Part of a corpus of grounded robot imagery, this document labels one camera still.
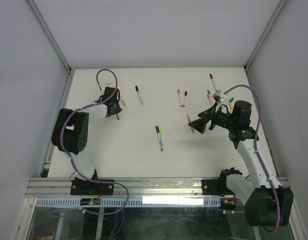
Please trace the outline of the yellow marker pen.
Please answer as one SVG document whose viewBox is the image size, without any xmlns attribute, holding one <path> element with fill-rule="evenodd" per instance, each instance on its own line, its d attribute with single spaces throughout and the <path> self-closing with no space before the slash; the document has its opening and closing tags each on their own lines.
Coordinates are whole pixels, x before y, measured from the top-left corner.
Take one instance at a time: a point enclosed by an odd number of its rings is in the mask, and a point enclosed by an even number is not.
<svg viewBox="0 0 308 240">
<path fill-rule="evenodd" d="M 123 100 L 122 97 L 120 97 L 120 101 L 121 101 L 123 107 L 124 107 L 124 108 L 127 108 L 127 105 L 126 105 L 126 103 L 125 103 L 125 101 Z"/>
</svg>

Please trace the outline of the brown cap marker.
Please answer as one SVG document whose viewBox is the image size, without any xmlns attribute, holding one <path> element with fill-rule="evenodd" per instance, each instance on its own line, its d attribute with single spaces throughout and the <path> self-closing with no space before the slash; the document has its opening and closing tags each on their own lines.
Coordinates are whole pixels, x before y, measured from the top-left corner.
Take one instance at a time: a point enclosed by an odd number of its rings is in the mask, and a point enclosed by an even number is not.
<svg viewBox="0 0 308 240">
<path fill-rule="evenodd" d="M 158 143 L 159 143 L 160 151 L 163 151 L 163 144 L 162 144 L 162 139 L 161 139 L 161 134 L 160 134 L 160 131 L 159 131 L 159 127 L 155 126 L 155 130 L 156 130 L 156 134 L 157 134 L 157 138 L 158 138 Z"/>
</svg>

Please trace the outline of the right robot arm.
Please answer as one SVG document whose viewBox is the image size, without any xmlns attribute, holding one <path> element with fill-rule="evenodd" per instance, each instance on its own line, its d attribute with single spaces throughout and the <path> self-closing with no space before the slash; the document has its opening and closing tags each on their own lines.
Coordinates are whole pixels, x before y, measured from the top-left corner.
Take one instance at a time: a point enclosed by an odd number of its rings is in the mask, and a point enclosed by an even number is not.
<svg viewBox="0 0 308 240">
<path fill-rule="evenodd" d="M 216 106 L 198 114 L 198 119 L 188 125 L 203 134 L 214 127 L 227 129 L 229 139 L 242 157 L 251 182 L 234 168 L 221 171 L 216 184 L 209 187 L 213 194 L 222 196 L 234 193 L 244 205 L 244 213 L 250 226 L 286 226 L 289 222 L 294 195 L 291 189 L 284 188 L 271 173 L 258 148 L 258 134 L 251 126 L 251 104 L 238 100 L 232 112 L 217 110 Z"/>
</svg>

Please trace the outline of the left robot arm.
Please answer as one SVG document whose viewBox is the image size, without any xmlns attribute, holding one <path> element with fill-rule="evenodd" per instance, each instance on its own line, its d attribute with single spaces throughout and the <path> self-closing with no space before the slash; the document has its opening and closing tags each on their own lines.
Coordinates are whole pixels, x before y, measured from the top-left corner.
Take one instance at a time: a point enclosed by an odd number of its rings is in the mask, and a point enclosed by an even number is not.
<svg viewBox="0 0 308 240">
<path fill-rule="evenodd" d="M 118 115 L 122 111 L 119 101 L 120 90 L 106 87 L 100 98 L 93 103 L 77 110 L 62 108 L 58 113 L 51 143 L 67 156 L 74 168 L 75 177 L 83 180 L 81 188 L 87 194 L 94 194 L 99 187 L 97 170 L 84 153 L 89 124 Z"/>
</svg>

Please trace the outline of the pink cap marker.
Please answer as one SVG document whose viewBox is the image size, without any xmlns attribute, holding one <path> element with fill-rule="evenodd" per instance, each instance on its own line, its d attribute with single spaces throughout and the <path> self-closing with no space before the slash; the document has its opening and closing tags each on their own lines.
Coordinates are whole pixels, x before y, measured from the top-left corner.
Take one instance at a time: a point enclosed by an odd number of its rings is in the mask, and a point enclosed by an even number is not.
<svg viewBox="0 0 308 240">
<path fill-rule="evenodd" d="M 210 97 L 209 94 L 207 94 L 207 99 L 209 101 L 210 106 L 212 107 L 213 106 L 213 102 L 212 102 L 211 97 Z"/>
</svg>

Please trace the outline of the black cap marker left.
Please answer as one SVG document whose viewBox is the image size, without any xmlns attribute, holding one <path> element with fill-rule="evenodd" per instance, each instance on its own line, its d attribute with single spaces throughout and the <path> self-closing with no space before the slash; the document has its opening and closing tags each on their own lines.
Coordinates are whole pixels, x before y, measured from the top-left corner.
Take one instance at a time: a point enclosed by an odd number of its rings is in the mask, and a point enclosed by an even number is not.
<svg viewBox="0 0 308 240">
<path fill-rule="evenodd" d="M 142 100 L 142 97 L 140 95 L 139 88 L 138 88 L 137 85 L 135 86 L 135 89 L 136 89 L 136 92 L 138 94 L 138 98 L 139 98 L 140 104 L 143 106 L 144 103 L 143 103 L 143 100 Z"/>
</svg>

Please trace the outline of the small black cap marker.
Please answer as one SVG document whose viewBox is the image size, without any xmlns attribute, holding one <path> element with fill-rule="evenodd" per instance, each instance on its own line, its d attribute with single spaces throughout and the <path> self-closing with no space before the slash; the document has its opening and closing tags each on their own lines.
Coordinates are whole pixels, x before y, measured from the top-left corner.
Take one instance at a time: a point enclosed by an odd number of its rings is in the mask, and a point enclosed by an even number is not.
<svg viewBox="0 0 308 240">
<path fill-rule="evenodd" d="M 186 97 L 187 97 L 187 91 L 185 91 L 184 93 L 184 98 L 183 98 L 183 107 L 185 106 L 185 103 L 186 103 Z"/>
</svg>

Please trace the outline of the purple cap marker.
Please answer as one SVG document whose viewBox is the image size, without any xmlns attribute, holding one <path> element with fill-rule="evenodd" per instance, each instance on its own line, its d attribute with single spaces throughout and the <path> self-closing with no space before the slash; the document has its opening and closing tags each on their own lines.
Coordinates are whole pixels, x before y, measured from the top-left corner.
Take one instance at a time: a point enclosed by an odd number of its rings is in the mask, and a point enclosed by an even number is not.
<svg viewBox="0 0 308 240">
<path fill-rule="evenodd" d="M 181 98 L 180 89 L 177 89 L 177 94 L 178 94 L 178 99 L 179 99 L 180 107 L 182 108 L 183 107 L 183 102 L 182 102 L 182 98 Z"/>
</svg>

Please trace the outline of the light green cap marker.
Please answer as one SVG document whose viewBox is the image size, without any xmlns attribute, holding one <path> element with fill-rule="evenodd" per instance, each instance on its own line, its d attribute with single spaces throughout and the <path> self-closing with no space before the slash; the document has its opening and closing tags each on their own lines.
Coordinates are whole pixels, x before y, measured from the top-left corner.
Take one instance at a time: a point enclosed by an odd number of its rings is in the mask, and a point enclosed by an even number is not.
<svg viewBox="0 0 308 240">
<path fill-rule="evenodd" d="M 164 141 L 163 141 L 163 135 L 162 135 L 162 128 L 159 126 L 158 129 L 159 129 L 159 133 L 160 133 L 161 144 L 162 144 L 162 147 L 164 147 Z"/>
</svg>

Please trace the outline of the dark red cap marker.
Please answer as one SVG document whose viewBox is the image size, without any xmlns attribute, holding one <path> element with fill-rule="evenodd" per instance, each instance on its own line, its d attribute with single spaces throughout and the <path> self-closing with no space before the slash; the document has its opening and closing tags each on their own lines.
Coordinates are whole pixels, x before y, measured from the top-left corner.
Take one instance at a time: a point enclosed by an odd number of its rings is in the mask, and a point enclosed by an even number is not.
<svg viewBox="0 0 308 240">
<path fill-rule="evenodd" d="M 214 80 L 214 78 L 213 78 L 213 75 L 212 75 L 212 74 L 209 74 L 209 77 L 210 77 L 210 79 L 211 79 L 211 81 L 212 81 L 212 85 L 213 85 L 215 91 L 218 91 L 218 88 L 217 88 L 217 86 L 216 86 L 216 83 L 215 83 L 215 80 Z"/>
</svg>

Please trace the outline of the controller board with LEDs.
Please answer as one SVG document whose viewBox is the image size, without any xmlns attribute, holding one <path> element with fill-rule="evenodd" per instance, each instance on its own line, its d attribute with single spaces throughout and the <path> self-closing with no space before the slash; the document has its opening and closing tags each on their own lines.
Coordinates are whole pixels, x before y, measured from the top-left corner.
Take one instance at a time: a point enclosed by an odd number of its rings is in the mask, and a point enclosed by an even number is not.
<svg viewBox="0 0 308 240">
<path fill-rule="evenodd" d="M 81 206 L 99 206 L 101 203 L 102 198 L 82 198 L 80 200 Z"/>
</svg>

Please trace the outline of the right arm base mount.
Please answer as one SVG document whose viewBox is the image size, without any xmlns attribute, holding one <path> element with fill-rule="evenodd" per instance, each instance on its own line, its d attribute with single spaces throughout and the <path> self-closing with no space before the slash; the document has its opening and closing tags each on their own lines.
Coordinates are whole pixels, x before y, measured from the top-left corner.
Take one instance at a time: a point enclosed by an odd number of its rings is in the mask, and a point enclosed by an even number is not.
<svg viewBox="0 0 308 240">
<path fill-rule="evenodd" d="M 217 195 L 220 197 L 234 195 L 234 193 L 228 189 L 226 184 L 227 176 L 229 175 L 242 175 L 242 172 L 231 167 L 221 170 L 219 177 L 216 179 L 201 180 L 202 195 Z"/>
</svg>

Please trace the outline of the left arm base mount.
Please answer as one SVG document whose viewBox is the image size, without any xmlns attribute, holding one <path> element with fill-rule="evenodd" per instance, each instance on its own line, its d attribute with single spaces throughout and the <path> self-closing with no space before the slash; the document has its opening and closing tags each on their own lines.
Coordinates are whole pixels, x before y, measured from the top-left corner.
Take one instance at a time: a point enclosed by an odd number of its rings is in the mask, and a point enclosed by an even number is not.
<svg viewBox="0 0 308 240">
<path fill-rule="evenodd" d="M 90 182 L 75 176 L 71 180 L 70 194 L 73 196 L 112 196 L 114 192 L 114 180 L 106 179 L 106 183 Z"/>
</svg>

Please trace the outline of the aluminium front rail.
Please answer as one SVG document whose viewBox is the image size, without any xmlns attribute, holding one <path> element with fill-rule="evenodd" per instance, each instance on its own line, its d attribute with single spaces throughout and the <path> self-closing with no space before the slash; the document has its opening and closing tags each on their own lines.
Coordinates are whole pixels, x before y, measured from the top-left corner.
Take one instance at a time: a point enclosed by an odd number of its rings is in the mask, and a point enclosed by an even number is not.
<svg viewBox="0 0 308 240">
<path fill-rule="evenodd" d="M 71 190 L 71 179 L 64 177 L 31 178 L 29 180 L 26 197 L 68 197 Z M 114 180 L 114 192 L 112 196 L 122 198 L 126 196 L 126 190 L 132 198 L 142 196 L 202 196 L 201 180 L 216 179 L 215 177 L 172 177 L 172 178 L 143 178 L 126 177 L 111 178 Z"/>
</svg>

